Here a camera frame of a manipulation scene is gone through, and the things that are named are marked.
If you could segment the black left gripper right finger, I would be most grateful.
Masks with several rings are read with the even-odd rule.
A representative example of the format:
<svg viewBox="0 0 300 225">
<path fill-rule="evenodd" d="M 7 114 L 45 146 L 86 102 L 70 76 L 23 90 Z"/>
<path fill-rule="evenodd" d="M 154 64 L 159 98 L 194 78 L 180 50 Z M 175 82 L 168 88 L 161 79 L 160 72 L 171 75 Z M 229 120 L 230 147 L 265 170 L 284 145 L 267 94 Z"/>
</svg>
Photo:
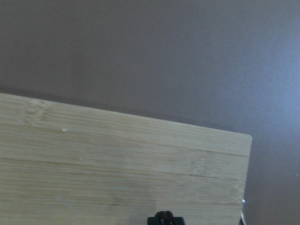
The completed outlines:
<svg viewBox="0 0 300 225">
<path fill-rule="evenodd" d="M 183 217 L 173 217 L 172 224 L 173 225 L 184 225 L 184 218 Z"/>
</svg>

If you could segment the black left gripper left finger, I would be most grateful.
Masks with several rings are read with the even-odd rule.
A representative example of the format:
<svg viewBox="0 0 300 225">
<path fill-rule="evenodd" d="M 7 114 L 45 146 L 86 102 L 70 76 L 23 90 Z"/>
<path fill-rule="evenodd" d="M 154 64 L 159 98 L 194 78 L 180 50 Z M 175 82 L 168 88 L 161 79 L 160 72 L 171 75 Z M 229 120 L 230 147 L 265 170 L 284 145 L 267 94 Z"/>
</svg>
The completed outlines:
<svg viewBox="0 0 300 225">
<path fill-rule="evenodd" d="M 159 219 L 157 217 L 149 217 L 147 219 L 147 225 L 159 225 Z"/>
</svg>

